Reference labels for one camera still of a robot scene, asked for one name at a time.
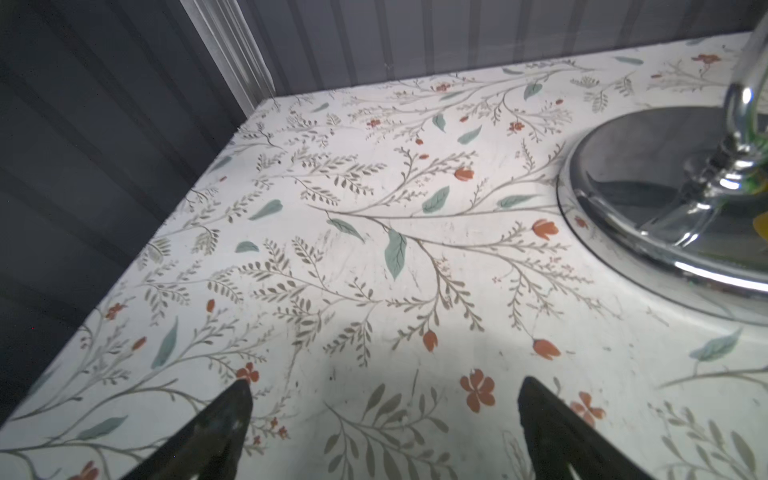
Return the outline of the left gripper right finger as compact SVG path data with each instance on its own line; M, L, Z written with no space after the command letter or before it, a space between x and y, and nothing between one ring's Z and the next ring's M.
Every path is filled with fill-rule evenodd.
M538 479L650 477L531 376L522 382L518 410Z

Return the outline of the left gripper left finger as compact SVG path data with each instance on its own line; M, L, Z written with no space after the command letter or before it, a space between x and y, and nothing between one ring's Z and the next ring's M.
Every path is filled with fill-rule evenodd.
M235 478L252 408L248 383L245 380L235 381L125 477Z

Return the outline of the chrome wine glass rack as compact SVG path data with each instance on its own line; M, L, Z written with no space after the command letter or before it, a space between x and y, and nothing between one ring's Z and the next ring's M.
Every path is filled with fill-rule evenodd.
M582 244L633 283L700 313L767 322L767 25L720 108L612 119L571 150L557 179Z

